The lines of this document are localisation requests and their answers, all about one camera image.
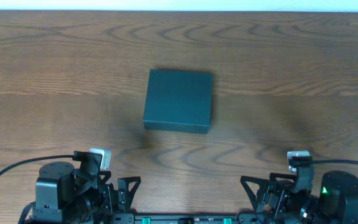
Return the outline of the dark green gift box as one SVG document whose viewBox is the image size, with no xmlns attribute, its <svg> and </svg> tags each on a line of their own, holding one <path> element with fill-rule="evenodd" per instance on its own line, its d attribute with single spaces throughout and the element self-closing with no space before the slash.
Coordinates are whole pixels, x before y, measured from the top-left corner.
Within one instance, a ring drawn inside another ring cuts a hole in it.
<svg viewBox="0 0 358 224">
<path fill-rule="evenodd" d="M 144 107 L 144 128 L 208 133 L 212 91 L 211 73 L 151 70 Z"/>
</svg>

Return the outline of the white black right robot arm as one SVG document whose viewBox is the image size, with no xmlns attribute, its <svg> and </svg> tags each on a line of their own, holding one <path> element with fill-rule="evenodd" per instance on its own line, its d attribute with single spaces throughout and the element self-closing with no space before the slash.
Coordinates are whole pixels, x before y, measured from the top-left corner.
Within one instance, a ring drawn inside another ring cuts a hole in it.
<svg viewBox="0 0 358 224">
<path fill-rule="evenodd" d="M 271 173 L 268 179 L 242 176 L 256 215 L 264 223 L 358 224 L 358 178 L 348 172 L 323 175 L 319 195 L 311 193 L 314 172 Z"/>
</svg>

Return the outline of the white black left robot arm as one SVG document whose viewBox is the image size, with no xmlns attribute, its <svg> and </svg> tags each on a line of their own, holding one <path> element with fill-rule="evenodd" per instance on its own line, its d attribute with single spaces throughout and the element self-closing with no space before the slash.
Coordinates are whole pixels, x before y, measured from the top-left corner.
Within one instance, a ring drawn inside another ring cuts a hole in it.
<svg viewBox="0 0 358 224">
<path fill-rule="evenodd" d="M 75 168 L 69 162 L 42 166 L 35 183 L 35 201 L 22 211 L 19 224 L 25 223 L 113 223 L 117 213 L 130 210 L 140 177 L 109 184 L 111 151 L 91 148 L 75 151 Z"/>
</svg>

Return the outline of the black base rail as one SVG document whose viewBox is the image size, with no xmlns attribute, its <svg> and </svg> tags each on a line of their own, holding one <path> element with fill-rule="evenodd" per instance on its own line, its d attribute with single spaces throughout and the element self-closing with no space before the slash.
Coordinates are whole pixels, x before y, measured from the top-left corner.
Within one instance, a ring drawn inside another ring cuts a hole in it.
<svg viewBox="0 0 358 224">
<path fill-rule="evenodd" d="M 264 223 L 265 214 L 238 213 L 237 215 L 172 215 L 116 213 L 105 223 L 108 224 L 255 224 Z"/>
</svg>

